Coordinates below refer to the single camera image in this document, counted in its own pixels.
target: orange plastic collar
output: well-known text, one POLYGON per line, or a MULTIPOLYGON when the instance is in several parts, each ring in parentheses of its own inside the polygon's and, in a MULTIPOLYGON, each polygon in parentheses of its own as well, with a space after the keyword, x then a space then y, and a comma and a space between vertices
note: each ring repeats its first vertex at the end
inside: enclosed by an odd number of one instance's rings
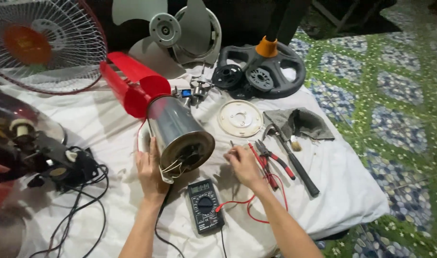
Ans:
POLYGON ((274 42, 267 41, 266 36, 263 37, 263 39, 260 41, 260 44, 258 44, 255 47, 255 50, 260 56, 264 57, 275 57, 277 56, 277 39, 274 42))

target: black plastic gear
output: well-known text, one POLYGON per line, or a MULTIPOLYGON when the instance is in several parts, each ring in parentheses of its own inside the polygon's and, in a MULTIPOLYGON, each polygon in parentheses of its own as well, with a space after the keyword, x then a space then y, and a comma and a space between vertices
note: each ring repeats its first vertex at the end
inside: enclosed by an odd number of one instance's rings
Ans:
POLYGON ((258 90, 249 83, 246 83, 238 89, 229 91, 228 93, 235 100, 246 101, 250 100, 252 97, 255 97, 258 93, 258 90))
POLYGON ((217 67, 212 75, 212 83, 222 90, 233 90, 243 78, 241 67, 235 64, 228 64, 217 67))

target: white bed sheet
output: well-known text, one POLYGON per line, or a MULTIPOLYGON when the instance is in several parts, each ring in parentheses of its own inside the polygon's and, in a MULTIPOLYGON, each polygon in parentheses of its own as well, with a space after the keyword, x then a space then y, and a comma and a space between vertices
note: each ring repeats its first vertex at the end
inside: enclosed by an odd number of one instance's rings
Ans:
MULTIPOLYGON (((188 87, 189 78, 190 75, 185 75, 181 79, 171 80, 171 86, 188 87)), ((8 86, 2 89, 61 123, 69 132, 70 145, 90 146, 96 160, 109 167, 111 186, 102 199, 107 213, 107 228, 101 243, 89 257, 116 258, 131 230, 143 195, 135 176, 134 164, 135 136, 141 122, 125 113, 104 81, 89 91, 70 96, 44 95, 8 86)), ((217 110, 224 98, 229 97, 212 89, 199 108, 192 109, 194 117, 205 123, 205 129, 215 137, 216 148, 198 171, 185 174, 176 181, 158 224, 160 235, 175 244, 189 258, 224 255, 220 233, 200 236, 196 232, 186 192, 187 185, 211 178, 221 202, 244 201, 252 195, 238 183, 222 155, 230 148, 230 140, 240 145, 246 144, 247 140, 253 142, 261 138, 263 129, 248 139, 223 132, 215 115, 211 117, 207 114, 217 110)), ((295 153, 320 190, 317 198, 309 196, 298 177, 292 181, 283 170, 277 172, 285 186, 289 213, 312 238, 319 239, 341 232, 389 212, 384 193, 304 86, 296 94, 284 99, 255 99, 251 102, 261 111, 305 107, 320 115, 336 137, 334 141, 320 141, 316 144, 301 138, 303 151, 295 153)), ((289 164, 275 139, 269 137, 265 144, 289 164)), ((26 189, 27 182, 27 179, 17 182, 7 200, 8 205, 21 206, 26 211, 24 219, 27 234, 19 258, 26 258, 48 247, 51 233, 68 214, 75 199, 73 193, 60 196, 52 185, 26 189)), ((87 187, 86 191, 97 196, 103 188, 104 184, 100 184, 87 187)), ((276 196, 282 202, 280 191, 276 192, 276 196)), ((88 201, 83 197, 80 204, 88 201)), ((270 226, 250 219, 245 205, 228 204, 222 210, 228 257, 267 257, 277 249, 270 226)), ((256 218, 265 219, 258 200, 254 201, 251 212, 256 218)), ((102 223, 101 208, 97 204, 78 212, 73 219, 62 257, 82 257, 99 236, 102 223)), ((155 238, 153 257, 177 256, 175 249, 155 238)))

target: hammer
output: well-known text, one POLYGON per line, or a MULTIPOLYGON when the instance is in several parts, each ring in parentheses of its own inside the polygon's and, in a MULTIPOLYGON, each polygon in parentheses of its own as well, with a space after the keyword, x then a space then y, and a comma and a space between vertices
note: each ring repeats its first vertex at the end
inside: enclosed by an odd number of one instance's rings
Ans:
POLYGON ((305 184, 307 191, 312 197, 316 197, 320 193, 319 189, 317 189, 316 185, 313 183, 311 178, 309 178, 309 176, 307 175, 306 170, 304 170, 302 164, 298 161, 296 156, 293 155, 292 151, 287 146, 286 141, 282 138, 282 132, 280 131, 279 127, 275 124, 270 124, 269 126, 267 126, 265 132, 263 133, 262 141, 265 140, 265 137, 268 134, 276 135, 276 137, 284 147, 285 151, 289 155, 290 162, 292 163, 293 167, 300 175, 300 178, 305 184))

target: gray cloth rag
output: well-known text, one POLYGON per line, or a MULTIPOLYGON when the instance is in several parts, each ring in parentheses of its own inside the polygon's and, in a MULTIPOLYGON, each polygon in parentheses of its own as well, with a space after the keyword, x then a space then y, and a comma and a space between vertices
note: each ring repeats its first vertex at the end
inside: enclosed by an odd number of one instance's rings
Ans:
POLYGON ((291 135, 300 136, 300 134, 307 135, 313 140, 335 139, 325 121, 304 107, 265 111, 263 117, 265 126, 274 123, 280 128, 287 140, 290 139, 291 135))

